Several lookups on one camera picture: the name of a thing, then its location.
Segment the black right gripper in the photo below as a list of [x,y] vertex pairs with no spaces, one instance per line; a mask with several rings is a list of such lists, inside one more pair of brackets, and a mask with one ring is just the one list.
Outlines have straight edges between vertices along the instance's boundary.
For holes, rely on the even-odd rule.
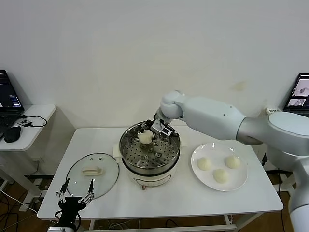
[[[157,119],[147,120],[144,125],[141,126],[140,132],[144,132],[145,130],[150,130],[152,132],[158,132],[157,128]],[[161,139],[161,133],[154,133],[153,141]]]

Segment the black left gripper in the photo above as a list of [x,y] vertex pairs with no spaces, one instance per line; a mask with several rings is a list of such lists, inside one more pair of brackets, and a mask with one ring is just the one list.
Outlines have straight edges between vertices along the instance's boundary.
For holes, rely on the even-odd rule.
[[91,179],[89,189],[84,197],[68,197],[66,194],[70,179],[68,178],[56,192],[58,206],[62,210],[59,223],[71,225],[75,222],[79,211],[84,209],[84,204],[89,204],[94,198],[94,179]]

